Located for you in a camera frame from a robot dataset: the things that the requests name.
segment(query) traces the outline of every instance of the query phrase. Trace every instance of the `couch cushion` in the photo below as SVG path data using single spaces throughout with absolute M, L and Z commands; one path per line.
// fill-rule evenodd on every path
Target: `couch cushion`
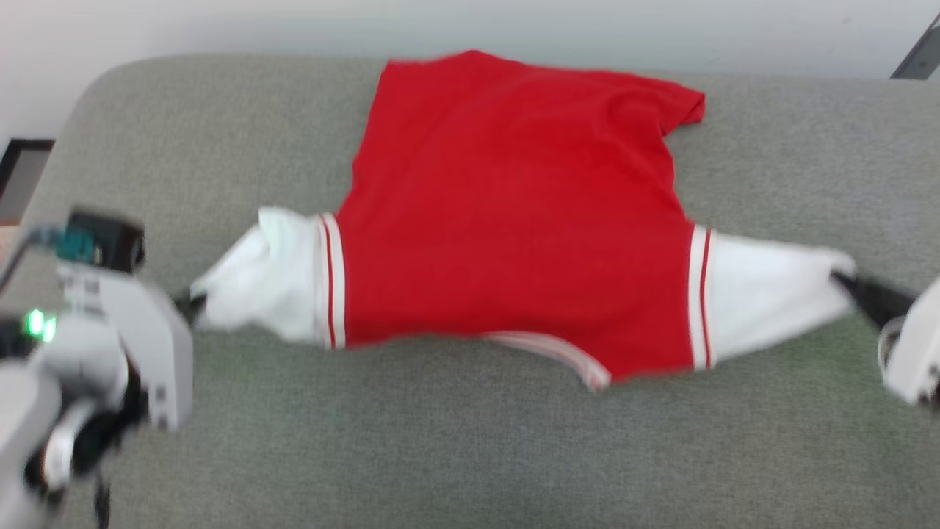
M 142 219 L 148 279 L 214 263 L 261 205 L 337 208 L 382 61 L 194 56 L 109 72 L 25 223 L 75 203 Z M 940 275 L 940 92 L 912 82 L 665 75 L 708 94 L 669 139 L 689 214 Z M 30 257 L 8 307 L 54 307 Z M 109 465 L 113 526 L 901 527 L 940 520 L 940 430 L 881 386 L 860 316 L 719 366 L 591 394 L 560 364 L 416 338 L 354 352 L 196 338 L 196 412 Z M 67 525 L 92 527 L 91 487 Z

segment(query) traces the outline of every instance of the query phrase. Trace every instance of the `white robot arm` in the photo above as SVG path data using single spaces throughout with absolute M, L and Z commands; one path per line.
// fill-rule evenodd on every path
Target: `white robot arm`
M 47 527 L 67 486 L 95 473 L 126 433 L 143 423 L 177 429 L 193 408 L 189 326 L 200 300 L 186 293 L 175 304 L 134 277 L 143 231 L 76 212 L 63 232 L 32 242 L 55 249 L 66 307 L 55 318 L 33 311 L 19 334 L 7 328 L 8 357 L 0 360 L 5 529 Z M 106 494 L 96 501 L 102 527 L 108 503 Z

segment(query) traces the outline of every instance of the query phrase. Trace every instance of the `green light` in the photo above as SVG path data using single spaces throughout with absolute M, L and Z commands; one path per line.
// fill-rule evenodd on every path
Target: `green light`
M 45 328 L 46 315 L 35 309 L 26 317 L 26 332 L 33 336 L 40 336 Z
M 46 325 L 42 328 L 42 341 L 51 342 L 55 337 L 55 318 L 49 318 Z

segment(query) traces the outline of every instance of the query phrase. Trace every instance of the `red stripe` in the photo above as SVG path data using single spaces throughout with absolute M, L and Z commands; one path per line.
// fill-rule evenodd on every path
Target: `red stripe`
M 712 367 L 712 346 L 708 339 L 708 320 L 705 317 L 705 274 L 708 272 L 708 246 L 712 242 L 712 231 L 705 232 L 705 249 L 702 251 L 702 277 L 698 283 L 698 303 L 702 313 L 702 333 L 705 336 L 705 366 Z
M 326 220 L 320 216 L 320 222 L 323 223 L 323 232 L 326 233 L 326 269 L 329 272 L 328 294 L 326 304 L 326 321 L 330 326 L 330 347 L 337 348 L 337 333 L 333 330 L 333 249 L 330 245 L 330 227 L 326 225 Z

